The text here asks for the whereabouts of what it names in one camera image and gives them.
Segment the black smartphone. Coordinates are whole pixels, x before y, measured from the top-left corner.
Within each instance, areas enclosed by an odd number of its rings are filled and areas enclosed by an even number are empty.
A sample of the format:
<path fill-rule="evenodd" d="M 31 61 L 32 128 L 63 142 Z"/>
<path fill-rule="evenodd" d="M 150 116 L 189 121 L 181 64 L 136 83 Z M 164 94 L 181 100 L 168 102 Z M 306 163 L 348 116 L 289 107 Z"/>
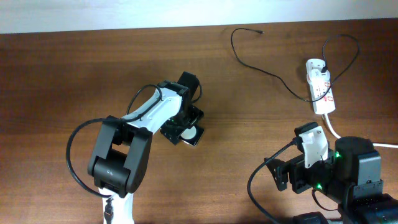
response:
<path fill-rule="evenodd" d="M 202 127 L 196 124 L 193 127 L 186 129 L 180 135 L 180 139 L 191 146 L 196 146 L 203 136 L 204 131 L 205 130 Z"/>

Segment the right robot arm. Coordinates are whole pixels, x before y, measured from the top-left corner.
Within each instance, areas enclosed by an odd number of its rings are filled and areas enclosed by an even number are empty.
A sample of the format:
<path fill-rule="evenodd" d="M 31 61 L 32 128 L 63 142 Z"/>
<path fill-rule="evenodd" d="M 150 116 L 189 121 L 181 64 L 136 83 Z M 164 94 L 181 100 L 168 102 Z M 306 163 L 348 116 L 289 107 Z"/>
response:
<path fill-rule="evenodd" d="M 384 193 L 381 156 L 373 143 L 359 137 L 328 141 L 296 139 L 302 155 L 289 161 L 266 158 L 278 190 L 291 183 L 296 194 L 311 189 L 338 205 L 338 223 L 397 223 L 397 199 Z"/>

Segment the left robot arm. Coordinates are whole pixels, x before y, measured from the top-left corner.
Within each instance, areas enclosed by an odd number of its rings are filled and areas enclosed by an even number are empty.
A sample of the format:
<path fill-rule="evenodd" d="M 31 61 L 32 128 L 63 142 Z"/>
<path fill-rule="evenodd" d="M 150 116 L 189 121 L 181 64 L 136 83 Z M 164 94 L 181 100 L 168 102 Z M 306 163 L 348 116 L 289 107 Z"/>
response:
<path fill-rule="evenodd" d="M 94 178 L 103 200 L 104 223 L 133 223 L 134 192 L 146 173 L 152 137 L 160 132 L 172 144 L 196 146 L 204 129 L 198 125 L 204 113 L 193 97 L 201 90 L 199 79 L 183 72 L 177 82 L 164 80 L 135 111 L 122 118 L 108 116 L 102 122 L 88 174 Z"/>

